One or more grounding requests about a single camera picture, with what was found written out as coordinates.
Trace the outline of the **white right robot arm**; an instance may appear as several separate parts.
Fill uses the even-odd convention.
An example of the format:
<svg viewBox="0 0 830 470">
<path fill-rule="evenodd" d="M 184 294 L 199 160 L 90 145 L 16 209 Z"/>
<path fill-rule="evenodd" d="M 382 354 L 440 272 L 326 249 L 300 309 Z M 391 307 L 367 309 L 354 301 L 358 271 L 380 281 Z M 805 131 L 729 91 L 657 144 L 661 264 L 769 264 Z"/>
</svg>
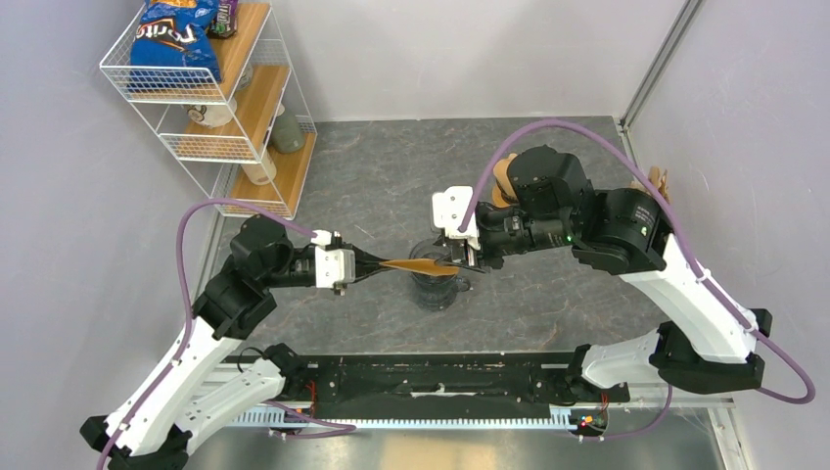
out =
<svg viewBox="0 0 830 470">
<path fill-rule="evenodd" d="M 633 188 L 597 190 L 578 157 L 537 146 L 498 165 L 511 188 L 504 207 L 452 186 L 431 198 L 431 219 L 452 264 L 498 269 L 509 256 L 567 248 L 581 264 L 620 278 L 667 317 L 658 328 L 612 345 L 583 345 L 568 383 L 609 389 L 664 382 L 711 395 L 761 387 L 757 334 L 770 313 L 720 301 L 680 251 L 667 213 Z"/>
</svg>

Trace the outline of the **clear glass pitcher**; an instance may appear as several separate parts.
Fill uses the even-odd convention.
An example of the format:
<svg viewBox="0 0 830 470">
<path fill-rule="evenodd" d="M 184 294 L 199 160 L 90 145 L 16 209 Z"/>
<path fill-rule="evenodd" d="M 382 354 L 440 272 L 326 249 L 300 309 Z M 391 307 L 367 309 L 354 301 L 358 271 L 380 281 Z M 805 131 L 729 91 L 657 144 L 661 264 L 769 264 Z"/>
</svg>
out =
<svg viewBox="0 0 830 470">
<path fill-rule="evenodd" d="M 467 277 L 458 275 L 449 285 L 438 286 L 436 289 L 422 289 L 413 281 L 411 275 L 412 300 L 418 308 L 426 311 L 446 310 L 460 293 L 468 292 L 472 287 Z"/>
</svg>

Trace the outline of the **wooden ring dripper holder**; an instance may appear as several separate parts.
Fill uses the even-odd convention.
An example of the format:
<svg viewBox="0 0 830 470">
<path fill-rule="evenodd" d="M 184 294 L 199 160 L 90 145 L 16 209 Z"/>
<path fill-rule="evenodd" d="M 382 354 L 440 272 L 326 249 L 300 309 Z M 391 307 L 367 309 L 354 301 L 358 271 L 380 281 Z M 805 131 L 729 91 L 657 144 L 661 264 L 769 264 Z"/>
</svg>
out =
<svg viewBox="0 0 830 470">
<path fill-rule="evenodd" d="M 510 193 L 509 191 L 503 190 L 500 186 L 496 185 L 492 188 L 491 191 L 491 199 L 492 203 L 501 209 L 508 208 L 511 206 L 516 206 L 518 201 L 516 200 L 515 196 Z"/>
</svg>

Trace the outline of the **smoky glass dripper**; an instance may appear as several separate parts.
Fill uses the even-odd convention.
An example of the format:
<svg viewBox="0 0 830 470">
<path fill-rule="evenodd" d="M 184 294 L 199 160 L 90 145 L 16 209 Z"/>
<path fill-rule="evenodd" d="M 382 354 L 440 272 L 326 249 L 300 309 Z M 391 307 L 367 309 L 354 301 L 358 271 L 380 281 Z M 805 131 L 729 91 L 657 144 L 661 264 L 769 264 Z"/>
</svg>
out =
<svg viewBox="0 0 830 470">
<path fill-rule="evenodd" d="M 437 244 L 432 239 L 417 243 L 409 253 L 411 259 L 446 260 L 449 255 L 450 250 L 447 247 Z M 438 286 L 449 285 L 451 282 L 454 282 L 458 278 L 458 275 L 430 276 L 414 273 L 411 275 L 411 278 L 422 289 L 436 289 Z"/>
</svg>

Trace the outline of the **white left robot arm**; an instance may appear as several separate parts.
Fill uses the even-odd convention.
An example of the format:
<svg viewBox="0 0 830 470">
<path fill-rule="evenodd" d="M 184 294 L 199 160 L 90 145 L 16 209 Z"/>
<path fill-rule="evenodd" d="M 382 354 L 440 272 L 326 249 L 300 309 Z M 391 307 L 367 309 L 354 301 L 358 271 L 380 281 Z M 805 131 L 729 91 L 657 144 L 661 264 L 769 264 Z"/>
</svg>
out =
<svg viewBox="0 0 830 470">
<path fill-rule="evenodd" d="M 231 254 L 195 300 L 187 299 L 181 333 L 151 375 L 116 411 L 80 429 L 100 453 L 101 469 L 181 469 L 195 451 L 243 412 L 298 387 L 305 367 L 284 344 L 269 347 L 237 377 L 199 396 L 216 366 L 241 346 L 276 307 L 273 290 L 340 291 L 385 270 L 384 259 L 315 230 L 297 248 L 287 226 L 248 218 Z"/>
</svg>

